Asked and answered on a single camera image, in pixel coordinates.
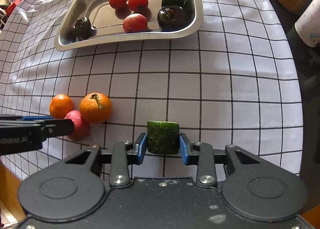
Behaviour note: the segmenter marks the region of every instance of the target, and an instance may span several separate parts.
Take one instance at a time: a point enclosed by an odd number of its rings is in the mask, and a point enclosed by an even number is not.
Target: red tomato
[[[127,0],[109,0],[109,4],[113,9],[121,9],[125,7]]]
[[[131,14],[123,21],[123,29],[126,33],[142,32],[148,28],[147,19],[141,14]]]
[[[145,9],[149,5],[148,0],[129,0],[128,5],[133,12]]]

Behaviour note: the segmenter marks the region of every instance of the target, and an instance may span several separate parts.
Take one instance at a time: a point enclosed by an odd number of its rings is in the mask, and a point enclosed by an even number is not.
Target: metal tray
[[[184,29],[172,32],[161,31],[157,22],[157,14],[161,8],[161,0],[149,0],[147,32],[126,34],[122,23],[128,14],[117,14],[110,7],[109,0],[73,0],[55,37],[55,48],[66,51],[74,48],[97,44],[147,40],[174,39],[188,36],[197,31],[203,23],[202,0],[190,0],[191,23]],[[96,28],[95,35],[86,40],[76,40],[71,28],[77,18],[88,17]]]

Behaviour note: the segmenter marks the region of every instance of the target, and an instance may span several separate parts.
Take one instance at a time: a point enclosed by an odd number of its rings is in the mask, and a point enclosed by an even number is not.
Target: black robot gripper
[[[138,168],[146,149],[142,133],[134,143],[91,147],[31,175],[18,191],[27,214],[18,228],[313,228],[299,216],[307,200],[303,181],[240,147],[217,150],[182,133],[180,155],[184,165],[197,165],[195,180],[131,179],[128,166]],[[107,183],[100,179],[104,164],[111,164]],[[224,166],[223,182],[216,164]]]

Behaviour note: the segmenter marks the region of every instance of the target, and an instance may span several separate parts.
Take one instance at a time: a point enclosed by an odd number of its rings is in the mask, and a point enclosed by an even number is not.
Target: orange fruit
[[[68,112],[74,110],[73,102],[68,95],[58,94],[50,103],[50,115],[55,119],[64,119]]]
[[[82,99],[79,111],[87,122],[102,123],[110,117],[112,105],[107,96],[93,92]]]

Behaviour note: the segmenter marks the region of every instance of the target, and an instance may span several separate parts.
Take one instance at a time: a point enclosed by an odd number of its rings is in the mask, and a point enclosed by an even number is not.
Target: checkered tablecloth
[[[50,138],[43,149],[1,157],[20,179],[98,144],[134,141],[148,120],[173,121],[192,142],[236,144],[299,174],[303,123],[292,54],[269,0],[202,0],[199,31],[174,40],[114,43],[59,52],[54,38],[72,0],[25,0],[0,35],[2,114],[49,115],[52,97],[76,108],[108,95],[113,115],[82,143]],[[132,176],[193,176],[177,156],[147,154]],[[108,178],[109,166],[103,178]],[[217,165],[218,179],[223,168]]]

